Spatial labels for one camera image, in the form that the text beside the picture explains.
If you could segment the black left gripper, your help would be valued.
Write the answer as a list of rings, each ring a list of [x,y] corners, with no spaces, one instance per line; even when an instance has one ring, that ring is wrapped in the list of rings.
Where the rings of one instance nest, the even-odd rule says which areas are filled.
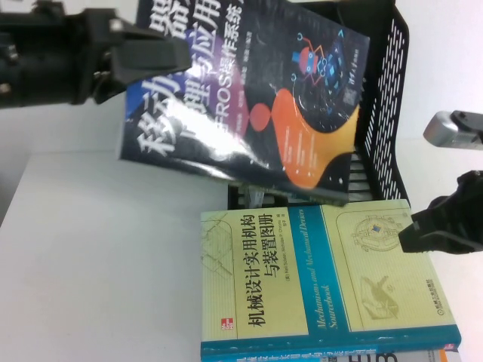
[[[129,84],[182,72],[189,45],[141,29],[111,8],[67,14],[60,1],[1,14],[1,107],[96,104]]]

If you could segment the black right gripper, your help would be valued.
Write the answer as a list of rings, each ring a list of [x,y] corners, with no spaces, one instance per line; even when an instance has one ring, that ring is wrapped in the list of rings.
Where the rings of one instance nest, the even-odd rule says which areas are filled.
[[[457,179],[457,191],[440,196],[411,217],[398,234],[405,253],[482,252],[482,171],[471,170]],[[456,229],[448,231],[424,229]]]

